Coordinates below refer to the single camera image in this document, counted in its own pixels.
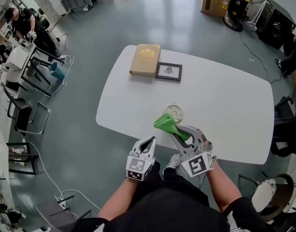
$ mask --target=black hair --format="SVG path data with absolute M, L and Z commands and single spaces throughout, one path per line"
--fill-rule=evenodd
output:
M 4 14 L 6 20 L 12 19 L 15 8 L 8 8 Z

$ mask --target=person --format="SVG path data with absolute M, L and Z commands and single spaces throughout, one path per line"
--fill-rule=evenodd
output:
M 261 220 L 248 198 L 223 172 L 217 162 L 207 172 L 220 212 L 209 207 L 208 197 L 176 173 L 180 155 L 174 155 L 163 170 L 155 161 L 142 182 L 126 178 L 96 218 L 77 221 L 72 232 L 264 232 Z
M 290 34 L 285 38 L 283 49 L 287 59 L 283 61 L 275 59 L 275 62 L 280 68 L 283 76 L 288 77 L 296 70 L 296 35 Z
M 5 19 L 11 19 L 15 28 L 16 35 L 20 39 L 24 39 L 30 31 L 36 33 L 35 44 L 38 48 L 59 57 L 59 51 L 55 43 L 43 28 L 41 23 L 35 19 L 33 12 L 30 9 L 8 8 L 4 15 Z
M 0 63 L 5 63 L 10 53 L 10 49 L 7 49 L 4 44 L 0 44 Z

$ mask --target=gray floor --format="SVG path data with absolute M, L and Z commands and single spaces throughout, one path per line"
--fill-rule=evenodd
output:
M 74 65 L 67 77 L 67 86 L 54 97 L 49 99 L 32 90 L 21 92 L 32 104 L 42 101 L 51 109 L 43 136 L 26 136 L 26 139 L 38 147 L 46 170 L 61 190 L 79 190 L 100 207 L 123 181 L 126 157 L 136 141 L 95 122 L 106 79 L 124 47 L 160 44 L 162 49 L 207 58 L 266 79 L 260 61 L 243 45 L 240 35 L 225 26 L 221 18 L 201 13 L 200 0 L 100 0 L 86 13 L 66 15 L 58 27 L 69 34 L 63 53 L 74 56 Z M 260 41 L 255 32 L 245 30 L 241 35 L 251 51 L 263 61 L 269 80 L 278 79 L 280 72 L 274 59 L 285 58 L 282 52 Z M 291 85 L 291 80 L 283 77 L 272 84 L 275 103 L 289 95 Z M 42 119 L 38 113 L 32 128 L 39 128 Z M 21 135 L 12 130 L 10 142 L 16 141 L 21 141 Z M 164 167 L 174 153 L 173 149 L 158 146 L 155 156 Z M 248 196 L 254 186 L 245 180 L 239 183 L 238 173 L 260 180 L 264 178 L 263 170 L 270 176 L 285 173 L 289 159 L 270 154 L 262 166 L 224 160 L 219 163 Z M 23 224 L 29 230 L 46 224 L 35 206 L 53 201 L 54 195 L 59 196 L 39 160 L 36 165 L 37 176 L 12 175 L 15 204 L 27 216 Z M 198 179 L 192 182 L 199 184 Z M 202 190 L 209 196 L 212 207 L 216 207 L 207 180 Z M 92 216 L 98 213 L 76 193 L 68 206 L 79 215 L 89 209 L 92 209 Z

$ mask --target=book cover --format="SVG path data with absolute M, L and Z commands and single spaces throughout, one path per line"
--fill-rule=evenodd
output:
M 155 76 L 160 52 L 159 45 L 139 44 L 131 64 L 130 73 Z

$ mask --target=trash bin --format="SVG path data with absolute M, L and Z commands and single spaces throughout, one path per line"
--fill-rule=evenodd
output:
M 49 66 L 49 73 L 61 81 L 63 81 L 63 79 L 65 78 L 65 74 L 63 73 L 62 70 L 59 69 L 56 62 L 54 62 Z

